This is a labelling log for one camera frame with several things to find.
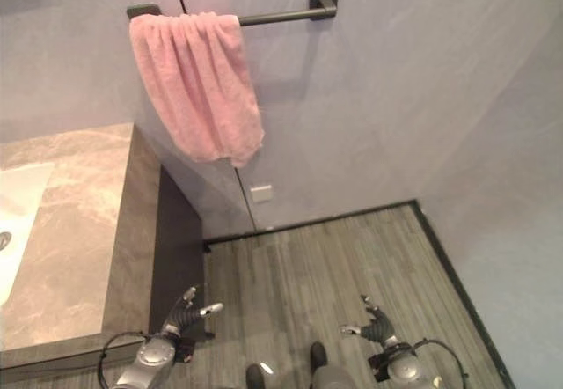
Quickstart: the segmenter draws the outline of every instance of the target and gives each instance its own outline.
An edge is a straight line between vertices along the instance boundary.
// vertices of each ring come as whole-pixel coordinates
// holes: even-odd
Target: wall
[[[561,387],[563,14],[423,191],[520,387]]]
[[[179,0],[0,0],[0,140],[135,121],[205,218],[206,233],[252,229],[227,162],[182,157],[154,113],[135,68],[125,9]]]
[[[305,6],[186,1],[238,15]],[[563,81],[548,61],[562,5],[340,0],[333,21],[244,29],[267,135],[240,172],[245,191],[275,190],[251,204],[258,227],[423,196],[520,387],[560,385]]]
[[[258,228],[418,196],[486,114],[561,0],[340,0],[328,21],[244,28],[266,137],[240,171]],[[306,0],[186,0],[250,15]]]

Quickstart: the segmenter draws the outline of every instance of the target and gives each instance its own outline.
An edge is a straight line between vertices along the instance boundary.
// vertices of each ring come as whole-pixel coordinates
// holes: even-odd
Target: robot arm
[[[395,329],[384,312],[374,306],[369,298],[362,295],[362,301],[366,305],[366,311],[374,319],[367,326],[342,326],[343,334],[356,334],[368,341],[381,345],[384,352],[372,356],[368,361],[377,382],[390,380],[397,388],[409,389],[435,389],[432,381],[426,376],[426,372],[419,358],[415,355],[413,348],[399,341],[395,335]]]
[[[191,350],[186,352],[185,346],[182,345],[182,332],[196,321],[223,309],[223,304],[220,303],[208,305],[200,310],[191,308],[195,291],[195,288],[190,288],[179,298],[160,333],[139,348],[134,362],[123,371],[111,389],[158,388],[168,379],[174,363],[191,359]]]

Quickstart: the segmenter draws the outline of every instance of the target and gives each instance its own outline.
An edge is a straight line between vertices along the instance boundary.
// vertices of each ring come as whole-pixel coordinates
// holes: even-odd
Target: floor
[[[209,319],[216,339],[201,345],[191,364],[175,367],[167,387],[244,387],[245,366],[264,362],[274,371],[266,377],[268,387],[306,388],[308,348],[316,340],[359,388],[375,387],[366,359],[378,349],[339,333],[341,324],[368,323],[361,293],[382,307],[400,338],[448,343],[470,375],[470,388],[504,387],[409,206],[214,245],[206,276],[208,301],[225,303],[223,312]],[[420,358],[447,387],[461,387],[446,351],[425,347]],[[108,381],[119,372],[108,369]],[[25,387],[97,383],[88,371],[6,389]]]

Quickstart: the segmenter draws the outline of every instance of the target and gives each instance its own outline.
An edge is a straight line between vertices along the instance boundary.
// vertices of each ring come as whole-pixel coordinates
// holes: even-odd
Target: white sink
[[[43,163],[0,172],[0,233],[9,232],[4,234],[7,237],[4,242],[10,240],[0,250],[0,305],[10,296],[54,167],[52,163]]]

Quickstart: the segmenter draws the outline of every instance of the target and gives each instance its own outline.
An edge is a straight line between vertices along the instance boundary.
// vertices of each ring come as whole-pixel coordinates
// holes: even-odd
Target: towel bar
[[[257,26],[260,24],[272,24],[274,22],[296,21],[299,19],[327,19],[336,16],[338,0],[309,0],[309,10],[268,13],[265,15],[251,15],[250,17],[238,17],[240,26]],[[157,4],[136,4],[127,8],[129,19],[144,14],[160,15],[162,12]]]

